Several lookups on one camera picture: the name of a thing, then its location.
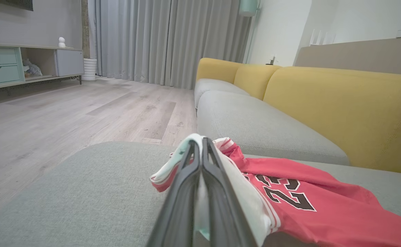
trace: white plant pot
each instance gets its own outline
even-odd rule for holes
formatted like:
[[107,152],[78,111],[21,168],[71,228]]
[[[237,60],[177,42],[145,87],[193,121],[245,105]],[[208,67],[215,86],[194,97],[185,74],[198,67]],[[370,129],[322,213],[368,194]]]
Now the white plant pot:
[[81,76],[82,80],[94,81],[95,70],[97,69],[97,59],[83,58],[84,75]]

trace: gray seat cushion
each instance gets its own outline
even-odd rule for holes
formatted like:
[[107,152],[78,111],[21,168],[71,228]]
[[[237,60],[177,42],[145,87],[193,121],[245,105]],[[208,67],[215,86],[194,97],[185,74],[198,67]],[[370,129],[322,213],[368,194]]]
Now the gray seat cushion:
[[[148,178],[168,161],[174,149],[106,142],[79,151],[0,209],[0,246],[145,246],[166,196],[158,193]],[[340,181],[364,186],[384,209],[401,216],[400,173],[302,163]],[[200,247],[209,246],[205,239],[196,242]],[[315,245],[273,233],[265,246]]]
[[194,107],[196,109],[199,99],[206,91],[225,91],[235,94],[249,95],[245,90],[223,80],[199,79],[194,86]]
[[197,108],[197,131],[211,139],[230,137],[243,153],[349,165],[333,142],[254,97],[205,92]]

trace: gray curtain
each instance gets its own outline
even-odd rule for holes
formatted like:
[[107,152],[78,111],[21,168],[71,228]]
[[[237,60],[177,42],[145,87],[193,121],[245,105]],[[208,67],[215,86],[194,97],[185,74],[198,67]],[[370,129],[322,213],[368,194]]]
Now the gray curtain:
[[193,89],[199,59],[242,62],[238,0],[96,0],[97,73]]

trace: floor plank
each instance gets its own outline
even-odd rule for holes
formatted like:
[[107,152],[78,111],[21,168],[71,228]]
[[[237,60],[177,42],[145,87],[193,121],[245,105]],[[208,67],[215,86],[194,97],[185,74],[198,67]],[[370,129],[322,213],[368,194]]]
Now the floor plank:
[[105,77],[0,89],[0,207],[92,144],[177,146],[195,131],[192,90]]

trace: tv cabinet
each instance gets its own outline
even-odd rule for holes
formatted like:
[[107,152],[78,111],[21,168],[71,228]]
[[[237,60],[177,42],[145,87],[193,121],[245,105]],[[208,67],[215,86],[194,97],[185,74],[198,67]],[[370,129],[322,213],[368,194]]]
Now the tv cabinet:
[[[23,59],[36,64],[42,76],[25,77]],[[79,77],[84,74],[83,53],[78,49],[0,44],[0,87],[44,80]]]

